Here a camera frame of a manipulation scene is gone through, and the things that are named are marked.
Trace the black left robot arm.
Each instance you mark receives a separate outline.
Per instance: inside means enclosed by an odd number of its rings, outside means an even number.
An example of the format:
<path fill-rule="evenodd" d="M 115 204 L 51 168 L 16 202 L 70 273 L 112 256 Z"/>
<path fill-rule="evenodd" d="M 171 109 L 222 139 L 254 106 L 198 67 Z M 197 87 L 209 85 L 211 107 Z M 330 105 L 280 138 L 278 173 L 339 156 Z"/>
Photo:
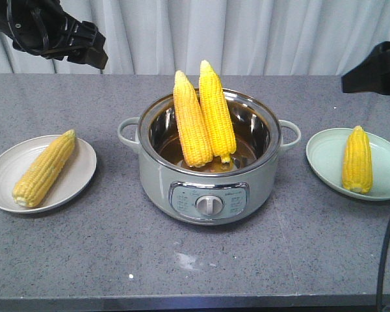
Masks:
<path fill-rule="evenodd" d="M 18 51 L 103 70 L 105 37 L 89 21 L 65 12 L 60 1 L 0 1 L 0 32 Z"/>

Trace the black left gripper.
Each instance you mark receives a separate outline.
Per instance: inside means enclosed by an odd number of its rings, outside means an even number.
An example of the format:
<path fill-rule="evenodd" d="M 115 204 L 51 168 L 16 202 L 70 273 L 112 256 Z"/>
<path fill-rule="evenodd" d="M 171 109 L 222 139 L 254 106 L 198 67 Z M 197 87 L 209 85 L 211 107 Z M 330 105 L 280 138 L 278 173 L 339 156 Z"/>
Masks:
<path fill-rule="evenodd" d="M 94 23 L 66 13 L 59 1 L 7 1 L 6 20 L 17 50 L 105 69 L 105 37 Z"/>

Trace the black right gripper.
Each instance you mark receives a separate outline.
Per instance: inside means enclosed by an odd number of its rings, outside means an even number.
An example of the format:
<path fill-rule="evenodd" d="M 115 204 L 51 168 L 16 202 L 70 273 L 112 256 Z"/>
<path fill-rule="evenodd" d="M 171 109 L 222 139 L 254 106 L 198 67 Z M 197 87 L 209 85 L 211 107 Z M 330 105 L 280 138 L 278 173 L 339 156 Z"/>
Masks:
<path fill-rule="evenodd" d="M 360 65 L 341 77 L 344 93 L 375 92 L 390 96 L 390 41 L 376 45 Z"/>

